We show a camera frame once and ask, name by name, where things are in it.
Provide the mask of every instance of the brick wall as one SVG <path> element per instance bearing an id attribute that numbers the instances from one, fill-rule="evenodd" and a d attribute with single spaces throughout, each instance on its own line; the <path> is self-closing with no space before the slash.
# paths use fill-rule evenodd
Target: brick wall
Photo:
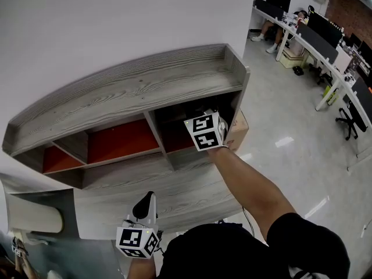
<path id="1" fill-rule="evenodd" d="M 372 48 L 372 10 L 359 0 L 330 0 L 325 14 L 329 20 L 345 28 Z"/>

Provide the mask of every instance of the black office chair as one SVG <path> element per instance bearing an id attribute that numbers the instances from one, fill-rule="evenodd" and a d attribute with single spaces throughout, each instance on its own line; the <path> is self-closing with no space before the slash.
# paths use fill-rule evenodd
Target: black office chair
<path id="1" fill-rule="evenodd" d="M 338 121 L 341 121 L 341 122 L 344 122 L 344 123 L 347 123 L 348 126 L 349 126 L 349 134 L 348 136 L 345 138 L 347 141 L 350 139 L 350 135 L 351 135 L 351 129 L 354 131 L 355 133 L 355 136 L 354 138 L 357 139 L 358 138 L 358 133 L 356 132 L 356 129 L 354 127 L 354 123 L 359 127 L 360 130 L 362 130 L 364 133 L 366 132 L 367 130 L 367 126 L 365 125 L 362 117 L 359 115 L 359 112 L 357 111 L 357 109 L 355 108 L 355 105 L 349 101 L 349 110 L 350 110 L 350 114 L 352 116 L 352 119 L 350 119 L 350 117 L 348 116 L 348 114 L 344 111 L 343 108 L 340 108 L 338 111 L 341 113 L 343 112 L 346 119 L 344 118 L 336 118 L 336 122 Z"/>

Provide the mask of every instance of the cardboard box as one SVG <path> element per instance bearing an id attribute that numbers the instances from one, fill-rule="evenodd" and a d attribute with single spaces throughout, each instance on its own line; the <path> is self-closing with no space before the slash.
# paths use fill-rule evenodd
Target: cardboard box
<path id="1" fill-rule="evenodd" d="M 246 133 L 248 132 L 248 123 L 246 122 L 244 115 L 241 110 L 239 110 L 230 133 L 227 136 L 227 145 L 232 151 L 239 149 L 242 144 Z"/>

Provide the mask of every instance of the gray floor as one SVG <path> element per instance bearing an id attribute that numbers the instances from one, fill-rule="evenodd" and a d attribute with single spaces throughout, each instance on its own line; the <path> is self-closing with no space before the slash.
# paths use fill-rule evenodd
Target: gray floor
<path id="1" fill-rule="evenodd" d="M 299 77 L 276 62 L 265 51 L 271 44 L 246 44 L 244 61 L 252 75 L 241 109 L 249 131 L 238 154 L 274 181 L 301 216 L 342 238 L 351 259 L 349 278 L 361 278 L 372 262 L 372 226 L 360 237 L 372 219 L 372 161 L 351 174 L 346 167 L 357 150 L 370 146 L 372 133 L 359 131 L 358 140 L 345 141 L 345 128 L 335 122 L 343 102 L 316 112 L 324 88 L 308 70 Z M 228 220 L 250 230 L 243 213 Z M 175 236 L 163 237 L 163 248 Z M 155 260 L 160 268 L 161 256 Z"/>

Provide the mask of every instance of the forearm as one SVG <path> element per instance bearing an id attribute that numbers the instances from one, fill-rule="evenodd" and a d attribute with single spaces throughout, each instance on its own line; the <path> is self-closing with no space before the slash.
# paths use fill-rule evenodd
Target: forearm
<path id="1" fill-rule="evenodd" d="M 228 189 L 257 221 L 264 239 L 276 219 L 286 213 L 295 212 L 274 183 L 228 148 L 211 149 L 209 155 Z"/>
<path id="2" fill-rule="evenodd" d="M 128 279 L 153 279 L 156 278 L 155 261 L 150 259 L 132 260 L 129 268 Z"/>
<path id="3" fill-rule="evenodd" d="M 37 279 L 36 274 L 34 272 L 34 269 L 31 267 L 30 263 L 28 262 L 28 259 L 25 256 L 22 256 L 23 263 L 24 263 L 24 272 L 28 276 L 28 279 Z"/>
<path id="4" fill-rule="evenodd" d="M 16 271 L 22 274 L 22 263 L 21 258 L 16 254 Z"/>

